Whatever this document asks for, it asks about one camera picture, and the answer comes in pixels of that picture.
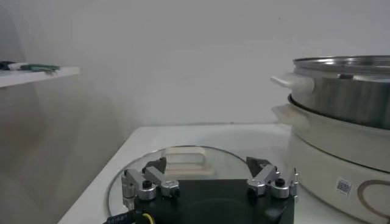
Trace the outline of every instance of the screw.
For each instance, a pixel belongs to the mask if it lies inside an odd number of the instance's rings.
[[[275,180],[275,185],[277,187],[283,187],[285,185],[285,181],[282,178],[278,178]]]
[[[149,180],[144,180],[142,182],[142,188],[143,189],[150,189],[152,187],[152,182]]]

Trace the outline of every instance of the yellow cable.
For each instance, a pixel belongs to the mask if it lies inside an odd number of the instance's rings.
[[[144,213],[144,214],[142,214],[142,216],[147,218],[149,220],[150,224],[155,224],[153,217],[151,215],[149,215],[148,213]]]

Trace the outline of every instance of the gray wall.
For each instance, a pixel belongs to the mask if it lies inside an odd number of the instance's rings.
[[[28,146],[9,143],[23,148],[10,170],[48,222],[134,128],[273,121],[288,91],[269,77],[293,58],[390,51],[385,0],[0,2],[27,61],[82,68],[34,84],[40,118],[29,126],[40,130]]]

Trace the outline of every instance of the white countertop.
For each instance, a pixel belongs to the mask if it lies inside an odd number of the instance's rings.
[[[268,159],[282,171],[289,129],[279,124],[141,127],[123,144],[59,223],[104,223],[108,186],[115,175],[144,154],[175,145],[207,145],[238,156]],[[299,191],[295,223],[362,223]]]

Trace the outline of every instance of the white lid handle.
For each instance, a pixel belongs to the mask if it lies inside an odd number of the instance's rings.
[[[296,93],[311,93],[314,90],[314,80],[312,78],[295,73],[272,76],[271,81]]]

